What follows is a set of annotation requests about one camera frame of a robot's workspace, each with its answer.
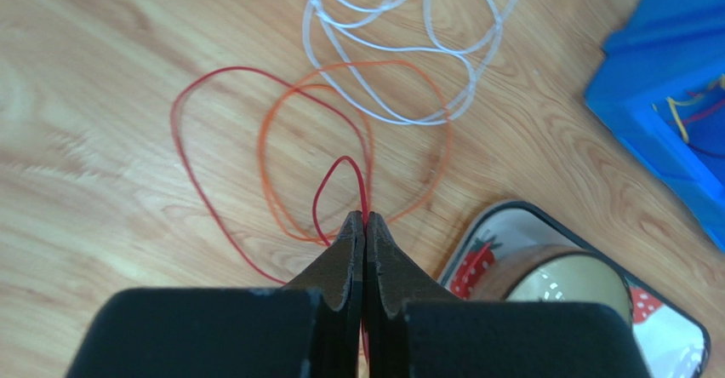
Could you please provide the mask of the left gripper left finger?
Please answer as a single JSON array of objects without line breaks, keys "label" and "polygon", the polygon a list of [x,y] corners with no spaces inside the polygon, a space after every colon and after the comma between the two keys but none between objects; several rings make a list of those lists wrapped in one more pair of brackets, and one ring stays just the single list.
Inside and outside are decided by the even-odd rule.
[{"label": "left gripper left finger", "polygon": [[135,288],[96,313],[70,377],[355,377],[364,216],[280,288]]}]

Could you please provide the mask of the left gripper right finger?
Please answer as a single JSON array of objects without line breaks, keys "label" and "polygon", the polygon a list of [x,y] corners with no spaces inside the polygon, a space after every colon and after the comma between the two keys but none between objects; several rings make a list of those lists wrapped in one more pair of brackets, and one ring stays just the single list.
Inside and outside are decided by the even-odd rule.
[{"label": "left gripper right finger", "polygon": [[372,377],[645,377],[631,328],[596,302],[463,301],[366,224]]}]

